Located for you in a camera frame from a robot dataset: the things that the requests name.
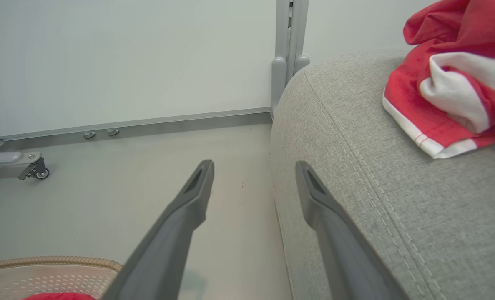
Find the sofa seam stitching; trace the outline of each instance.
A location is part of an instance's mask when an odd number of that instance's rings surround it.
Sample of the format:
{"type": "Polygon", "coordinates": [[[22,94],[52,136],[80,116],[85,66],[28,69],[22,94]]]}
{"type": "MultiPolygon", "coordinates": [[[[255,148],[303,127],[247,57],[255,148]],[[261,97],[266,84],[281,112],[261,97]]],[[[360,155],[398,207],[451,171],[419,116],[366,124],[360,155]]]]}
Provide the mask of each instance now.
{"type": "MultiPolygon", "coordinates": [[[[327,111],[327,108],[323,105],[322,101],[320,100],[320,98],[318,97],[318,94],[316,94],[316,92],[314,91],[314,89],[312,88],[312,85],[310,84],[310,81],[308,80],[308,77],[306,75],[305,72],[303,72],[303,76],[308,84],[308,87],[309,89],[312,91],[312,93],[314,94],[314,96],[316,97],[316,100],[317,102],[322,106],[323,110],[325,110],[325,112],[327,114],[329,114],[329,112],[327,111]]],[[[337,124],[331,119],[329,123],[333,123],[333,125],[335,125],[335,127],[338,129],[340,135],[342,135],[342,138],[343,138],[343,134],[342,134],[342,131],[338,128],[337,124]]],[[[346,144],[348,144],[348,148],[350,150],[350,152],[352,152],[352,149],[351,147],[349,147],[349,142],[346,141],[346,139],[343,139],[346,144]]],[[[377,207],[377,205],[375,205],[375,202],[373,201],[373,197],[371,196],[371,194],[369,193],[366,185],[364,184],[364,181],[362,181],[362,178],[360,176],[360,174],[358,173],[358,170],[354,167],[353,163],[352,163],[352,160],[351,158],[349,157],[349,154],[347,153],[346,149],[345,148],[342,148],[344,150],[344,153],[346,154],[346,157],[348,159],[348,162],[349,162],[349,165],[352,166],[354,172],[356,173],[360,183],[362,184],[362,187],[364,188],[364,190],[366,191],[366,194],[368,195],[368,198],[370,199],[371,201],[371,204],[373,205],[373,207],[375,208],[375,210],[377,211],[377,214],[379,215],[379,217],[381,218],[381,221],[383,222],[388,234],[390,235],[390,237],[392,238],[392,241],[394,242],[394,245],[396,245],[396,248],[397,248],[397,252],[399,253],[399,255],[401,256],[403,262],[405,263],[405,266],[407,267],[407,271],[409,272],[411,278],[413,279],[416,287],[417,287],[417,290],[419,291],[419,293],[421,294],[422,298],[425,298],[425,294],[423,294],[423,291],[421,290],[419,284],[417,283],[417,280],[416,280],[416,277],[413,275],[412,271],[411,271],[411,268],[409,266],[409,263],[407,262],[405,256],[402,254],[401,250],[400,250],[400,245],[397,243],[396,239],[394,238],[394,236],[392,235],[392,232],[390,231],[390,229],[388,228],[388,224],[386,224],[386,221],[384,220],[381,212],[379,211],[379,208],[377,207]]],[[[429,292],[433,295],[432,291],[430,290],[430,288],[426,285],[426,287],[429,289],[429,292]]]]}
{"type": "MultiPolygon", "coordinates": [[[[347,136],[348,140],[351,140],[349,138],[349,135],[347,133],[344,133],[344,134],[347,136]]],[[[447,300],[446,299],[446,296],[442,292],[442,289],[440,288],[440,285],[438,284],[438,281],[432,275],[432,272],[431,272],[429,266],[427,265],[427,262],[423,258],[422,254],[420,253],[420,251],[417,248],[416,244],[414,243],[414,240],[409,235],[409,232],[407,231],[405,225],[402,223],[401,218],[400,218],[400,215],[397,213],[396,209],[392,205],[392,202],[388,199],[388,196],[386,196],[386,193],[382,189],[381,185],[379,184],[379,182],[377,181],[377,179],[375,178],[375,176],[373,176],[373,172],[369,168],[368,164],[366,163],[366,161],[364,160],[364,158],[362,157],[362,155],[360,155],[360,152],[358,151],[358,149],[355,146],[353,146],[353,147],[355,148],[356,154],[360,157],[360,160],[362,160],[362,163],[364,163],[365,167],[368,169],[369,175],[372,177],[373,181],[377,185],[377,188],[381,191],[381,194],[383,195],[384,199],[386,200],[386,203],[388,203],[390,209],[392,210],[392,212],[394,212],[394,215],[396,216],[397,221],[399,222],[401,228],[403,229],[403,232],[405,233],[406,237],[409,239],[411,245],[413,246],[414,250],[416,251],[417,255],[419,256],[421,262],[423,263],[423,266],[425,267],[425,270],[427,271],[427,273],[429,274],[429,276],[431,276],[431,279],[432,279],[433,283],[436,285],[436,288],[438,289],[438,292],[440,293],[440,296],[442,296],[442,298],[444,300],[447,300]]]]}

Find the red cloth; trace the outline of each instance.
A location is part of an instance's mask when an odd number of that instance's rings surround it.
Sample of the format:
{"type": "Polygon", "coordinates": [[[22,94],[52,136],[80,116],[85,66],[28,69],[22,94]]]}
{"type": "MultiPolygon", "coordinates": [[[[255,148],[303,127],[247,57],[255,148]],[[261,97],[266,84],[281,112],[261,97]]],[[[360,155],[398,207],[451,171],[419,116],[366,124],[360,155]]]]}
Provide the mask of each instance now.
{"type": "Polygon", "coordinates": [[[495,0],[442,0],[405,24],[418,45],[388,80],[383,106],[433,158],[495,142],[495,0]]]}
{"type": "Polygon", "coordinates": [[[23,300],[95,300],[95,298],[77,292],[46,292],[44,294],[28,296],[23,300]]]}

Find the fabric texture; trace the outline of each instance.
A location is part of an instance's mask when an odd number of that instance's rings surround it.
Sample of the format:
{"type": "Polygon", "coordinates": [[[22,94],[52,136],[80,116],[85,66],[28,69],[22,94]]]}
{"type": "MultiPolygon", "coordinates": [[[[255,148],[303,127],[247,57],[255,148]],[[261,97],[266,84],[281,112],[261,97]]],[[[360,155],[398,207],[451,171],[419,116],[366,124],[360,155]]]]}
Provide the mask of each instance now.
{"type": "Polygon", "coordinates": [[[495,0],[436,2],[403,34],[382,100],[405,133],[434,159],[495,143],[495,0]]]}
{"type": "Polygon", "coordinates": [[[413,145],[379,102],[409,50],[314,63],[282,95],[270,163],[295,300],[331,298],[299,203],[298,160],[312,165],[411,299],[495,299],[495,144],[449,160],[413,145]]]}
{"type": "Polygon", "coordinates": [[[95,298],[77,292],[46,292],[44,294],[28,296],[23,300],[95,300],[95,298]]]}

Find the metal baseboard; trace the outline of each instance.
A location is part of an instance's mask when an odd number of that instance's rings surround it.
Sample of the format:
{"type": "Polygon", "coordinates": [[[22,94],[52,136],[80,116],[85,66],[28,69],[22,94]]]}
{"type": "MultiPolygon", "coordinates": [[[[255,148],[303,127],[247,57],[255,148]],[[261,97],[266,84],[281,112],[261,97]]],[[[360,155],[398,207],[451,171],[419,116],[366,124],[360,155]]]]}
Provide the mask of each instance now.
{"type": "Polygon", "coordinates": [[[5,135],[5,136],[0,137],[0,139],[3,141],[10,141],[10,140],[18,140],[18,139],[45,137],[45,136],[49,136],[49,135],[63,135],[65,133],[81,133],[83,131],[94,131],[94,130],[102,130],[102,129],[109,129],[109,128],[118,128],[119,129],[119,128],[123,128],[123,127],[131,127],[131,126],[139,126],[139,125],[151,125],[151,124],[158,124],[158,123],[201,120],[201,119],[206,119],[206,118],[221,118],[221,117],[227,117],[227,116],[260,114],[260,113],[268,113],[270,111],[271,111],[270,107],[261,107],[261,108],[250,108],[248,110],[229,110],[226,112],[209,112],[209,113],[205,113],[205,114],[194,114],[194,115],[162,117],[162,118],[150,118],[150,119],[146,119],[146,120],[135,120],[135,121],[108,123],[108,124],[100,124],[100,125],[89,125],[89,126],[72,127],[72,128],[64,128],[64,129],[53,129],[53,130],[37,131],[37,132],[31,132],[31,133],[21,133],[18,135],[5,135]]]}
{"type": "Polygon", "coordinates": [[[5,142],[0,151],[21,151],[49,146],[92,143],[94,141],[124,139],[145,135],[162,135],[167,133],[181,133],[185,131],[209,130],[215,128],[249,126],[271,124],[269,112],[255,112],[250,114],[236,114],[198,118],[184,121],[151,123],[146,125],[133,125],[120,128],[117,135],[108,135],[106,130],[96,130],[93,138],[85,139],[82,132],[71,132],[47,135],[34,138],[16,139],[5,142]]]}

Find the gray fabric sofa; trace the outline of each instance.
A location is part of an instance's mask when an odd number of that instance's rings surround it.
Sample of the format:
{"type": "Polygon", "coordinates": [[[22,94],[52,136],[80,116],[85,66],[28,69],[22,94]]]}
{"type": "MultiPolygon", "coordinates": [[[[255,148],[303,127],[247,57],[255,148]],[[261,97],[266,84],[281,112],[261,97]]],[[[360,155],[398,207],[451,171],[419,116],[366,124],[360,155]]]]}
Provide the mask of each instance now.
{"type": "Polygon", "coordinates": [[[297,160],[314,167],[411,299],[495,299],[495,145],[433,160],[403,133],[381,99],[409,50],[314,63],[282,95],[270,163],[295,300],[331,298],[297,160]]]}

